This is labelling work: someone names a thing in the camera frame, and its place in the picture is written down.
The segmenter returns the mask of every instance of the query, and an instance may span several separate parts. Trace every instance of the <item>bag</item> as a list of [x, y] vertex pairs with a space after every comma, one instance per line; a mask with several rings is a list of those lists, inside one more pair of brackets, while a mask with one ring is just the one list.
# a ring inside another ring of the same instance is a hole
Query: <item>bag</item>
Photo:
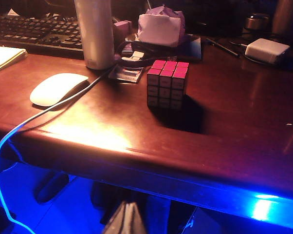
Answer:
[[102, 234], [147, 234], [137, 203], [123, 201]]

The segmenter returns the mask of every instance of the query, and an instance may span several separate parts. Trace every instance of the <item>desk surface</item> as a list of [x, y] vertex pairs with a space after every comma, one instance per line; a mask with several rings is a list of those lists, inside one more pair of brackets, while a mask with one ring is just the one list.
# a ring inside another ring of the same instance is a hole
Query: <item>desk surface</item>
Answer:
[[[31, 91], [64, 72], [90, 81], [99, 75], [82, 60], [40, 55], [0, 71], [0, 136], [38, 113]], [[150, 110], [146, 85], [145, 73], [138, 84], [101, 80], [12, 142], [37, 166], [231, 214], [256, 218], [241, 194], [293, 204], [293, 73], [206, 46], [202, 62], [190, 64], [182, 113]], [[251, 202], [254, 211], [258, 200]], [[293, 221], [262, 219], [293, 228]]]

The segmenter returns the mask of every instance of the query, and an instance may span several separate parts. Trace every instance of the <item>white mouse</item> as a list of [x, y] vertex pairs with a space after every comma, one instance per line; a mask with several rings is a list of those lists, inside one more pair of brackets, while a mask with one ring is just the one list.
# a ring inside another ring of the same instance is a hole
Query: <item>white mouse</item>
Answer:
[[52, 106], [87, 79], [87, 76], [74, 73], [53, 75], [45, 79], [31, 92], [30, 101], [39, 106]]

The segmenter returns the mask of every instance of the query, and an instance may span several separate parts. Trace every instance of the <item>pen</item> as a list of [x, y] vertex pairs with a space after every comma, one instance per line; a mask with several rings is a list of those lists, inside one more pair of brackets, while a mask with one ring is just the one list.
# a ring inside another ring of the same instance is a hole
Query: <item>pen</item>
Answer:
[[231, 55], [234, 55], [234, 56], [237, 57], [237, 58], [239, 57], [239, 54], [238, 54], [238, 53], [236, 53], [236, 52], [234, 52], [234, 51], [232, 51], [232, 50], [226, 48], [225, 46], [219, 44], [218, 42], [215, 42], [214, 40], [211, 40], [211, 39], [209, 39], [209, 38], [206, 38], [206, 40], [209, 41], [209, 42], [211, 42], [211, 43], [214, 44], [215, 46], [221, 48], [222, 50], [225, 50], [226, 52], [230, 53]]

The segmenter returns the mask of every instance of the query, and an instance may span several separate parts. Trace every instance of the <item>white power adapter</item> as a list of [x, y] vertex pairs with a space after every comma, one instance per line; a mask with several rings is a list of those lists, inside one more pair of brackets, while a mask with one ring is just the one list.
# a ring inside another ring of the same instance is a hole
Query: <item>white power adapter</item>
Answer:
[[288, 45], [260, 38], [246, 47], [245, 55], [263, 62], [276, 64], [288, 49]]

